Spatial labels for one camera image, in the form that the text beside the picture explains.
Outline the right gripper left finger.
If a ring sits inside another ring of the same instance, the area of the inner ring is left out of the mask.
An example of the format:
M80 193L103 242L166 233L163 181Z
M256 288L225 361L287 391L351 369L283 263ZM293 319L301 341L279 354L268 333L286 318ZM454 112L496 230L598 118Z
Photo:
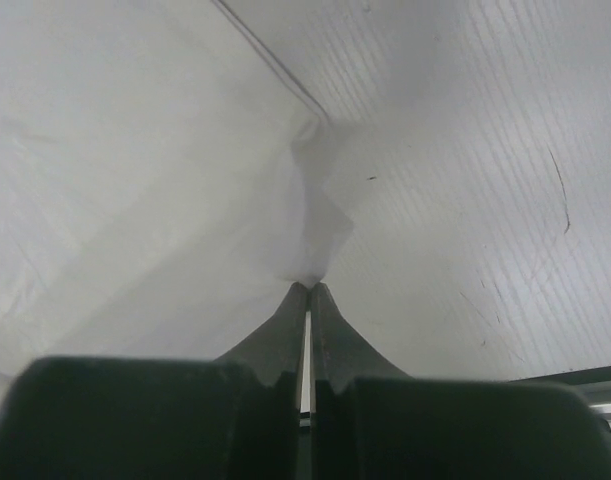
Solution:
M275 313L216 359L242 370L228 479L296 475L308 289L290 286Z

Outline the white t shirt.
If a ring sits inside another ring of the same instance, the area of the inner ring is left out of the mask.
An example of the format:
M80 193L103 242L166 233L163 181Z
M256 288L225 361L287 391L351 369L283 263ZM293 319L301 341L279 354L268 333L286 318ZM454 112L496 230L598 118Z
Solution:
M180 257L321 279L352 223L328 114L223 1L0 1L0 392L48 353L165 351L104 309Z

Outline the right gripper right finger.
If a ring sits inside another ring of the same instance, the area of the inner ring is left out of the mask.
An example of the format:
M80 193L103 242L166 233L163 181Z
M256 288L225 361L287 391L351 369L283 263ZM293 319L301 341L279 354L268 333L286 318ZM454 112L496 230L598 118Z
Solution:
M356 479L355 419L347 393L359 378L409 375L378 352L342 316L329 287L310 290L312 468L315 479Z

